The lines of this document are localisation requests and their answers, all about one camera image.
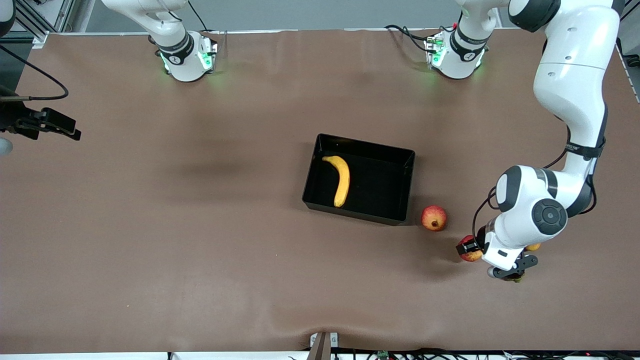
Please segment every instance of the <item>apple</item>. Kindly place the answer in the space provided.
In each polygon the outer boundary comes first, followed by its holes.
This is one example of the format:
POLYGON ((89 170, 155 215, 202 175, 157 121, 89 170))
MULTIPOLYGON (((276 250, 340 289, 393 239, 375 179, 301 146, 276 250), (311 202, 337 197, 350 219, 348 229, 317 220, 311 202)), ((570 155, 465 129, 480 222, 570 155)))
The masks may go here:
MULTIPOLYGON (((464 237, 464 239, 460 240, 458 245, 460 245, 462 243, 466 243, 466 242, 471 241, 473 239, 474 239, 473 235, 467 235, 467 236, 464 237)), ((481 257, 482 257, 482 251, 480 251, 480 250, 473 251, 473 252, 468 252, 466 254, 460 255, 460 258, 462 260, 468 261, 470 263, 473 263, 474 261, 480 260, 481 257)))
POLYGON ((540 249, 540 245, 542 245, 542 244, 541 243, 537 243, 537 244, 529 245, 524 249, 526 251, 536 251, 536 250, 540 249))
POLYGON ((447 223, 447 213, 440 206, 431 205, 422 210, 422 226, 431 231, 442 231, 447 223))

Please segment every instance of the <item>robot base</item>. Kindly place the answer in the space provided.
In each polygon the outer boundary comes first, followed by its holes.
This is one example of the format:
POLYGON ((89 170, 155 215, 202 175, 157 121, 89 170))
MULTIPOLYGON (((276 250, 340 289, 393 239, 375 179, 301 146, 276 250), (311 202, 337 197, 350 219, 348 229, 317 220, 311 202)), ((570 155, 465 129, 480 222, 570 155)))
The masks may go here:
POLYGON ((161 55, 167 74, 184 82, 196 81, 204 74, 212 73, 218 53, 218 44, 215 41, 196 31, 188 31, 188 33, 193 38, 195 46, 182 65, 173 64, 161 55))
POLYGON ((449 43, 451 36, 453 36, 453 31, 441 31, 424 42, 427 50, 436 52, 435 54, 427 53, 427 64, 431 70, 436 69, 448 78, 467 78, 480 66, 486 50, 483 50, 472 61, 462 61, 460 56, 446 45, 449 43))

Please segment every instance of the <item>black cable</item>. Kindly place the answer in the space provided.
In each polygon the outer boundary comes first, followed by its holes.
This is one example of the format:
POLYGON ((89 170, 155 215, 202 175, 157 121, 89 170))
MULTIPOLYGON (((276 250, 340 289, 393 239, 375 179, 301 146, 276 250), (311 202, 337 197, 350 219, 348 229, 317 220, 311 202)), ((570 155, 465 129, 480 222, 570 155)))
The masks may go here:
POLYGON ((51 81, 53 81, 58 86, 60 86, 60 88, 65 92, 64 94, 57 95, 57 96, 27 96, 27 98, 29 100, 60 100, 60 99, 64 99, 67 96, 69 96, 69 90, 66 88, 65 85, 63 85, 61 82, 59 82, 56 78, 54 78, 53 76, 49 75, 44 70, 42 70, 41 68, 37 67, 36 65, 33 65, 32 63, 28 62, 27 60, 25 60, 25 59, 21 58, 20 56, 14 54, 11 50, 7 49, 3 45, 0 45, 0 49, 2 49, 7 54, 13 56, 15 59, 19 60, 21 63, 27 65, 28 67, 31 67, 33 70, 36 70, 37 72, 39 72, 42 75, 46 76, 51 81))
POLYGON ((632 11, 634 11, 634 10, 638 7, 638 5, 640 5, 640 2, 636 3, 636 4, 634 5, 634 7, 632 7, 632 8, 631 8, 631 10, 627 11, 627 13, 626 13, 625 15, 622 15, 622 17, 620 18, 620 21, 624 20, 624 19, 625 19, 625 17, 629 16, 629 14, 630 14, 632 11))
POLYGON ((429 53, 429 54, 435 54, 435 53, 436 53, 436 51, 435 51, 435 50, 426 49, 426 48, 422 47, 420 44, 418 44, 418 43, 416 42, 416 40, 425 41, 427 38, 419 37, 419 36, 417 36, 417 35, 411 34, 411 32, 409 31, 409 29, 408 29, 406 26, 404 26, 404 27, 400 28, 398 25, 387 25, 387 26, 385 26, 385 29, 398 29, 398 30, 400 30, 400 32, 401 32, 402 34, 404 34, 404 35, 408 36, 408 37, 411 39, 411 41, 413 42, 413 44, 414 44, 418 49, 420 49, 420 50, 422 50, 422 51, 424 51, 424 52, 426 52, 426 53, 429 53))
MULTIPOLYGON (((567 126, 566 127, 566 143, 569 143, 569 141, 571 141, 571 130, 569 130, 569 127, 567 126)), ((562 160, 564 155, 566 155, 566 148, 564 148, 564 150, 562 151, 562 154, 560 154, 560 156, 558 156, 557 159, 555 159, 554 161, 551 161, 547 166, 543 168, 550 168, 554 166, 558 161, 562 160)))
POLYGON ((546 352, 543 352, 542 355, 538 355, 538 354, 529 354, 527 352, 521 352, 521 351, 514 351, 511 352, 511 355, 516 355, 518 357, 514 357, 514 360, 564 360, 569 356, 573 356, 579 354, 578 351, 574 351, 574 352, 570 352, 567 353, 566 355, 562 355, 562 356, 554 356, 553 354, 548 354, 546 352))
POLYGON ((495 189, 496 189, 496 187, 494 186, 493 188, 491 188, 491 190, 489 190, 489 195, 487 195, 487 197, 489 198, 489 203, 488 203, 488 204, 489 204, 489 207, 490 207, 490 208, 492 208, 492 209, 494 209, 494 210, 499 210, 499 209, 500 209, 500 207, 498 207, 498 206, 494 206, 494 205, 491 203, 491 199, 495 197, 495 189))
POLYGON ((596 195, 596 188, 593 185, 593 175, 590 175, 589 177, 587 177, 587 185, 589 185, 589 187, 591 188, 591 196, 593 197, 593 201, 591 202, 591 206, 587 210, 583 211, 582 213, 579 213, 578 215, 584 215, 586 213, 591 212, 591 210, 593 210, 598 204, 598 196, 596 195))
POLYGON ((200 14, 196 11, 196 9, 191 4, 191 0, 187 1, 187 3, 189 3, 189 7, 191 8, 191 10, 193 10, 193 13, 196 14, 196 17, 198 17, 198 20, 200 20, 200 23, 202 24, 202 31, 209 31, 209 28, 207 28, 207 26, 204 24, 204 21, 202 21, 200 14))
POLYGON ((412 38, 414 38, 416 40, 421 40, 421 41, 427 40, 426 37, 419 37, 418 35, 412 34, 411 32, 409 32, 409 29, 406 26, 401 28, 398 25, 393 25, 392 24, 392 25, 385 26, 385 29, 396 29, 396 30, 400 31, 401 33, 405 34, 406 36, 412 37, 412 38))
POLYGON ((625 53, 622 51, 622 42, 620 41, 620 38, 616 39, 616 45, 618 46, 618 51, 620 52, 620 56, 622 56, 622 58, 625 60, 625 63, 627 63, 627 66, 640 67, 640 56, 636 54, 625 55, 625 53))
POLYGON ((438 27, 438 29, 440 29, 440 30, 442 30, 442 31, 446 31, 446 32, 448 32, 448 33, 452 33, 452 32, 454 32, 454 31, 455 31, 454 29, 449 30, 449 29, 445 28, 445 27, 444 27, 444 26, 442 26, 442 25, 440 25, 440 27, 438 27))
MULTIPOLYGON (((571 140, 571 131, 569 130, 569 127, 567 126, 567 128, 566 128, 566 142, 568 143, 570 140, 571 140)), ((547 164, 543 168, 550 168, 550 167, 554 166, 558 161, 562 160, 564 155, 566 155, 566 149, 564 149, 562 151, 562 154, 560 154, 560 156, 558 156, 554 161, 551 161, 549 164, 547 164)), ((494 186, 493 188, 491 188, 491 190, 489 190, 489 194, 487 195, 486 199, 484 200, 482 205, 480 205, 480 207, 476 210, 476 213, 474 214, 474 219, 473 219, 472 224, 471 224, 471 230, 473 231, 473 233, 471 233, 471 235, 474 237, 474 241, 476 241, 476 218, 477 218, 478 214, 480 214, 480 211, 482 210, 484 205, 489 204, 489 207, 494 209, 494 210, 499 210, 500 209, 498 206, 493 206, 493 204, 491 203, 491 199, 495 197, 495 189, 496 189, 496 187, 494 186)), ((595 197, 595 189, 593 187, 591 188, 591 193, 593 194, 593 198, 594 198, 594 202, 595 202, 595 199, 596 199, 596 197, 595 197)), ((586 214, 587 212, 593 210, 593 207, 594 206, 589 208, 587 211, 583 211, 582 213, 586 214)))
POLYGON ((443 360, 451 360, 448 357, 446 357, 446 355, 453 356, 453 358, 457 360, 468 360, 466 357, 462 355, 455 354, 453 352, 449 352, 443 349, 421 349, 421 351, 423 351, 423 355, 422 355, 423 357, 424 355, 433 355, 433 357, 430 357, 428 360, 434 360, 438 357, 443 360))
POLYGON ((174 19, 176 19, 176 20, 178 20, 178 21, 182 22, 182 19, 180 19, 179 17, 175 16, 175 14, 174 14, 174 13, 172 13, 172 12, 168 12, 168 13, 169 13, 169 15, 171 15, 171 17, 173 17, 174 19))
MULTIPOLYGON (((156 41, 154 40, 154 38, 151 37, 151 35, 147 36, 147 40, 151 43, 157 46, 156 41)), ((160 48, 157 48, 156 51, 154 52, 154 55, 156 56, 160 56, 160 48)))
POLYGON ((590 353, 592 355, 604 356, 604 357, 608 358, 609 360, 615 360, 616 359, 615 356, 607 354, 606 352, 602 352, 602 351, 588 351, 588 353, 590 353))

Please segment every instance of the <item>metal frame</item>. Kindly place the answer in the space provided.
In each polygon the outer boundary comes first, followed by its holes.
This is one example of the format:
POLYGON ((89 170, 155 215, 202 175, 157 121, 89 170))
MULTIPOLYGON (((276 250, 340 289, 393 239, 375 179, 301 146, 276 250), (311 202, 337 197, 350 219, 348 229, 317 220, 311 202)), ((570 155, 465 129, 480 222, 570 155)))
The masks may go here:
POLYGON ((10 36, 14 39, 33 39, 35 47, 42 47, 49 33, 61 33, 69 22, 69 14, 76 0, 63 0, 55 24, 51 24, 26 0, 15 0, 15 20, 27 31, 10 36))

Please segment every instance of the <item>metal bracket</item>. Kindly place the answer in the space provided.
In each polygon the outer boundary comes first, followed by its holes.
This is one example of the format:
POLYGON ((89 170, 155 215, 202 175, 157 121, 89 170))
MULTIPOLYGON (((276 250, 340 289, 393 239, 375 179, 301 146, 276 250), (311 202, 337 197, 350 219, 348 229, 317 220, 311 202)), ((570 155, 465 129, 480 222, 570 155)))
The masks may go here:
POLYGON ((424 41, 425 49, 435 52, 435 54, 427 52, 427 65, 429 66, 429 70, 433 70, 433 67, 438 67, 442 63, 442 58, 446 50, 446 46, 444 45, 445 40, 445 32, 441 31, 431 37, 427 37, 427 40, 424 41))
MULTIPOLYGON (((316 341, 318 333, 315 333, 313 335, 311 335, 311 339, 309 341, 309 347, 313 347, 314 346, 314 342, 316 341)), ((331 339, 331 347, 339 347, 338 346, 338 333, 337 332, 331 332, 329 333, 329 337, 331 339)))
POLYGON ((44 37, 43 38, 34 37, 33 41, 31 42, 33 44, 32 49, 42 49, 44 47, 44 44, 47 42, 48 38, 49 38, 49 32, 48 31, 44 33, 44 37))
POLYGON ((38 13, 26 0, 15 1, 15 20, 28 32, 33 34, 34 47, 44 44, 49 32, 56 32, 56 28, 38 13))
POLYGON ((335 340, 335 347, 338 347, 338 333, 317 332, 311 335, 311 351, 307 360, 330 360, 332 343, 335 340))

